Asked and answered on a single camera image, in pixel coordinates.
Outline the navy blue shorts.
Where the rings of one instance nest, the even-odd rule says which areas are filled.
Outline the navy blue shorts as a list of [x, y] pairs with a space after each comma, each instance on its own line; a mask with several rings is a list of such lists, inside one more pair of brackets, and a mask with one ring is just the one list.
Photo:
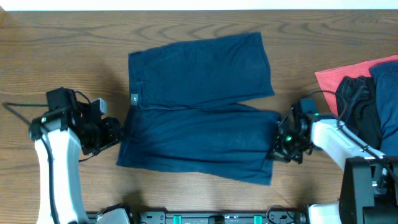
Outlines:
[[271, 183], [267, 154], [280, 114], [246, 104], [274, 94], [260, 33], [133, 52], [128, 71], [117, 165]]

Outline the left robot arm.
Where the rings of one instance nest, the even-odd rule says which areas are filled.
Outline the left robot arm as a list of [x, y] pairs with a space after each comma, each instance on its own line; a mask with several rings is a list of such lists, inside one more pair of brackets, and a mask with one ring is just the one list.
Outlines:
[[79, 91], [58, 88], [46, 93], [48, 111], [33, 119], [30, 138], [40, 167], [38, 223], [130, 223], [125, 205], [113, 205], [97, 214], [83, 204], [79, 165], [87, 158], [120, 143], [123, 129], [107, 117], [106, 102], [78, 101]]

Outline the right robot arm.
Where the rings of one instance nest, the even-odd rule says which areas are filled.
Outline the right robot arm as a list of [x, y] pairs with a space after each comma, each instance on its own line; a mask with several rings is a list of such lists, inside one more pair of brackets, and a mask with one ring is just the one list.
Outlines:
[[367, 146], [344, 122], [302, 98], [278, 121], [268, 156], [300, 164], [304, 152], [314, 149], [343, 171], [340, 197], [287, 212], [279, 223], [397, 223], [397, 158]]

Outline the red cloth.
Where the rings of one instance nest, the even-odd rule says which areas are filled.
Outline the red cloth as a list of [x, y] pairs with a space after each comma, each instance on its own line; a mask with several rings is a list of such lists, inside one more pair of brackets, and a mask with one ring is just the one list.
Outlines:
[[[397, 61], [397, 55], [392, 55], [389, 57], [379, 58], [375, 60], [367, 60], [354, 65], [345, 65], [342, 67], [331, 68], [328, 70], [323, 70], [320, 72], [315, 72], [315, 77], [317, 78], [318, 84], [321, 90], [328, 90], [335, 93], [345, 77], [350, 78], [374, 78], [371, 75], [369, 69], [380, 65], [382, 63]], [[376, 84], [381, 84], [381, 81], [376, 81], [374, 78], [375, 86]], [[329, 106], [330, 111], [334, 115], [338, 115], [338, 107], [336, 102], [336, 97], [330, 93], [324, 93], [324, 97]]]

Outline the black patterned garment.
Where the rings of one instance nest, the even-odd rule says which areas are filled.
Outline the black patterned garment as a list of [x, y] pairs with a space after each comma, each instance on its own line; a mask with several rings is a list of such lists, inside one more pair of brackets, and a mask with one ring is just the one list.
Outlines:
[[341, 120], [367, 145], [379, 149], [382, 134], [373, 79], [345, 77], [336, 94], [339, 96], [336, 102]]

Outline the blue garment in pile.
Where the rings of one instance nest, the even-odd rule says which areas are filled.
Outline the blue garment in pile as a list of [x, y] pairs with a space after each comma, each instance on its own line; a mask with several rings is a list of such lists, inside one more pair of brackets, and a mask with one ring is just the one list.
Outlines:
[[381, 124], [379, 150], [397, 156], [397, 61], [371, 68], [376, 85], [376, 108]]

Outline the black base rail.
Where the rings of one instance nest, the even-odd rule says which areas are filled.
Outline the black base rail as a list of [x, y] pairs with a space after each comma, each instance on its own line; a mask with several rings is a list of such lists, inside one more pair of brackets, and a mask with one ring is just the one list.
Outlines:
[[273, 205], [264, 212], [135, 212], [127, 204], [116, 204], [100, 212], [87, 213], [90, 223], [141, 224], [308, 224], [306, 210], [289, 210]]

